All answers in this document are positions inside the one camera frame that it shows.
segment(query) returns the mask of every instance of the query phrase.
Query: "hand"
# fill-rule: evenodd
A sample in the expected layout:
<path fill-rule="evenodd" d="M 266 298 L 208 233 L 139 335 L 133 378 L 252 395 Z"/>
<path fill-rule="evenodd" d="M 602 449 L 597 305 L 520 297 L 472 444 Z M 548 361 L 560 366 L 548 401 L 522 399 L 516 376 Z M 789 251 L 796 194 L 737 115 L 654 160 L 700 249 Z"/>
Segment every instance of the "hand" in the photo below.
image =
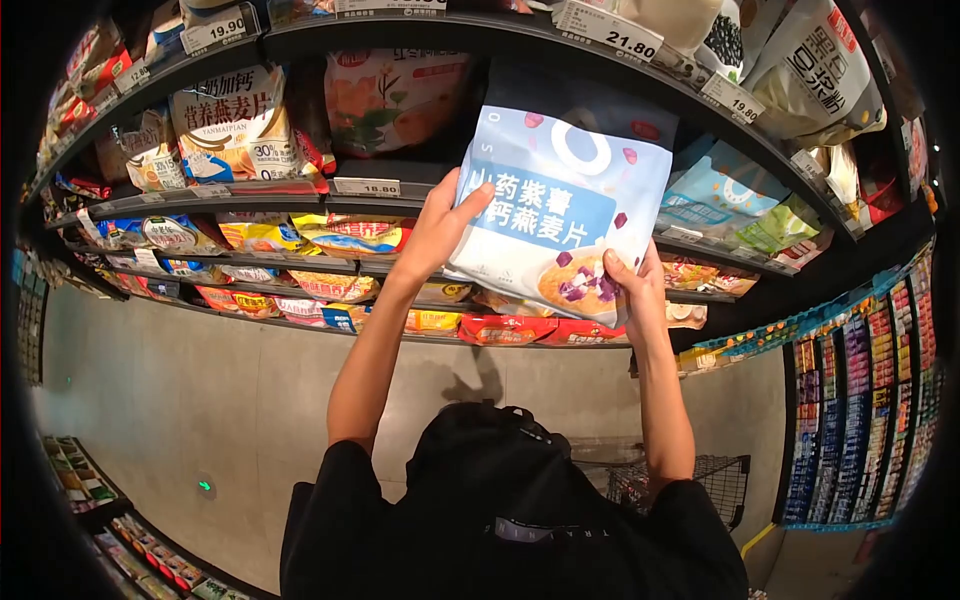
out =
<path fill-rule="evenodd" d="M 663 266 L 654 241 L 650 240 L 636 275 L 623 264 L 613 250 L 604 252 L 603 265 L 627 294 L 630 318 L 626 326 L 630 343 L 643 350 L 661 348 L 664 343 L 670 348 L 670 337 L 666 332 Z"/>
<path fill-rule="evenodd" d="M 493 184 L 486 182 L 452 208 L 459 176 L 457 167 L 426 195 L 413 233 L 390 271 L 394 280 L 403 280 L 419 289 L 453 253 L 470 219 L 493 200 Z"/>

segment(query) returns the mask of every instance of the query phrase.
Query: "concrete floor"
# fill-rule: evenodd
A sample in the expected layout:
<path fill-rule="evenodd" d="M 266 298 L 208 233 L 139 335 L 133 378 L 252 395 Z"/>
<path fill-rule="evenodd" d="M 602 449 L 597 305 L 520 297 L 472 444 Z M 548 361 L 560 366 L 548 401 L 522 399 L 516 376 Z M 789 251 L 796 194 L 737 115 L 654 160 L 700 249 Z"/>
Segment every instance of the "concrete floor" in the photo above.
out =
<path fill-rule="evenodd" d="M 75 435 L 141 514 L 237 578 L 278 593 L 290 490 L 313 481 L 326 401 L 351 338 L 216 318 L 156 302 L 50 296 L 43 433 Z M 373 452 L 385 497 L 404 494 L 406 461 L 449 399 L 530 409 L 571 438 L 640 436 L 622 349 L 469 348 L 404 343 Z M 682 384 L 699 454 L 750 454 L 738 546 L 770 522 L 780 476 L 779 351 Z M 197 493 L 197 471 L 216 483 Z"/>

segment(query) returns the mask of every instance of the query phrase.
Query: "left hand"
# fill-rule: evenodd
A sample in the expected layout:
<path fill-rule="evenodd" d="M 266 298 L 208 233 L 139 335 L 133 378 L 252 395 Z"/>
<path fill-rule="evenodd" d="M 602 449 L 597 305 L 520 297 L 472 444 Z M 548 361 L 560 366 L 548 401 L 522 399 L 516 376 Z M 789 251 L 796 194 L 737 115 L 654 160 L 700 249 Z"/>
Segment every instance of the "left hand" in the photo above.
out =
<path fill-rule="evenodd" d="M 457 167 L 427 194 L 410 239 L 390 270 L 394 280 L 419 288 L 453 253 L 470 219 L 493 200 L 493 184 L 486 182 L 453 208 L 459 176 Z"/>

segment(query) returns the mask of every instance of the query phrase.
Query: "person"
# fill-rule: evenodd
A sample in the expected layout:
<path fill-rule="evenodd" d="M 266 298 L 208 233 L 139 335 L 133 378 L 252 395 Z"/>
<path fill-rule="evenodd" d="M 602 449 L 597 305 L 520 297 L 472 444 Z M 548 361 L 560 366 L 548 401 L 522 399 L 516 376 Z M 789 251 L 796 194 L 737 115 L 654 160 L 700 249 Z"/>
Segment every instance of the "person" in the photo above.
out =
<path fill-rule="evenodd" d="M 382 498 L 371 454 L 407 311 L 493 197 L 484 183 L 452 207 L 458 172 L 427 196 L 330 393 L 316 484 L 298 483 L 290 502 L 282 597 L 746 598 L 730 534 L 691 481 L 693 432 L 653 242 L 636 275 L 604 255 L 632 314 L 655 498 L 648 516 L 602 496 L 570 461 L 565 439 L 529 412 L 489 403 L 441 409 L 407 463 L 406 494 L 395 505 Z"/>

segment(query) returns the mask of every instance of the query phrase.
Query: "blue and white oatmeal bag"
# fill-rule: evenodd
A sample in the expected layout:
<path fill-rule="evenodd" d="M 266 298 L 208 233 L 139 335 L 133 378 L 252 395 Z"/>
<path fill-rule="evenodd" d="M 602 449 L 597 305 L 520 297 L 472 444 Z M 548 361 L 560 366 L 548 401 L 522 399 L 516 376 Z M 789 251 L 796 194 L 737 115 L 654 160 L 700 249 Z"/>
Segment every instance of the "blue and white oatmeal bag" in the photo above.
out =
<path fill-rule="evenodd" d="M 496 191 L 447 274 L 621 326 L 623 295 L 604 273 L 603 253 L 613 249 L 635 269 L 642 260 L 677 121 L 599 84 L 494 60 L 456 204 L 485 181 Z"/>

